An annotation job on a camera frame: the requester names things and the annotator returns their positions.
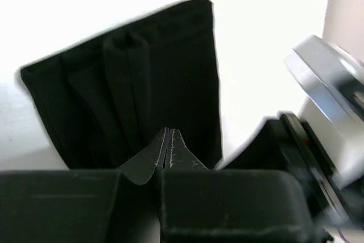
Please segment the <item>black skirt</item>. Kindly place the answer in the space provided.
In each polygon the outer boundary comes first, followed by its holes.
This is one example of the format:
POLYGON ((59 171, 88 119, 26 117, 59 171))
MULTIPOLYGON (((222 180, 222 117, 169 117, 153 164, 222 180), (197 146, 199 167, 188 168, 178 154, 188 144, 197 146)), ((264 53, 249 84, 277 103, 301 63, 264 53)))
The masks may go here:
POLYGON ((188 0, 23 67, 65 164, 119 167, 168 127, 212 168, 222 155, 213 23, 210 0, 188 0))

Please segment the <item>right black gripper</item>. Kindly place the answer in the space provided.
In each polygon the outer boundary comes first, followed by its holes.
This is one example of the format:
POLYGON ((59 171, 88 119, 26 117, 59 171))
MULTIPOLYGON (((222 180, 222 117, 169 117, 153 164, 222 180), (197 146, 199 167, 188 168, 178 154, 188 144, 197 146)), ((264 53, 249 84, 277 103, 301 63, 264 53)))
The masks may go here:
POLYGON ((298 180, 312 217, 363 225, 363 178, 339 189, 337 172, 309 123, 293 113, 268 118, 226 169, 281 170, 298 180))

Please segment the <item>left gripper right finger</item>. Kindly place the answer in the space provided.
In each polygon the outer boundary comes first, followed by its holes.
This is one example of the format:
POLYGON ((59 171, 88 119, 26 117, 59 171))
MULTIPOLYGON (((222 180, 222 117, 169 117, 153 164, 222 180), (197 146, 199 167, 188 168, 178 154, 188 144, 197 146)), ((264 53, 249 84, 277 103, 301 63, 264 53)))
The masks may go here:
POLYGON ((164 160, 165 170, 207 170, 203 163, 187 148, 178 129, 171 129, 164 160))

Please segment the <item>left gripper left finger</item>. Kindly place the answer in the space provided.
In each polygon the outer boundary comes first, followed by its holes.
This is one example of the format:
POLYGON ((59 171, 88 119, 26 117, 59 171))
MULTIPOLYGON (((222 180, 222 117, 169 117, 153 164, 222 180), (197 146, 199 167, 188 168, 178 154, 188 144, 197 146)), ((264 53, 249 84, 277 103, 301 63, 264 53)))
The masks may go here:
POLYGON ((135 185, 147 184, 156 170, 163 167, 167 145, 168 128, 165 127, 157 133, 147 147, 118 167, 117 171, 121 172, 135 185))

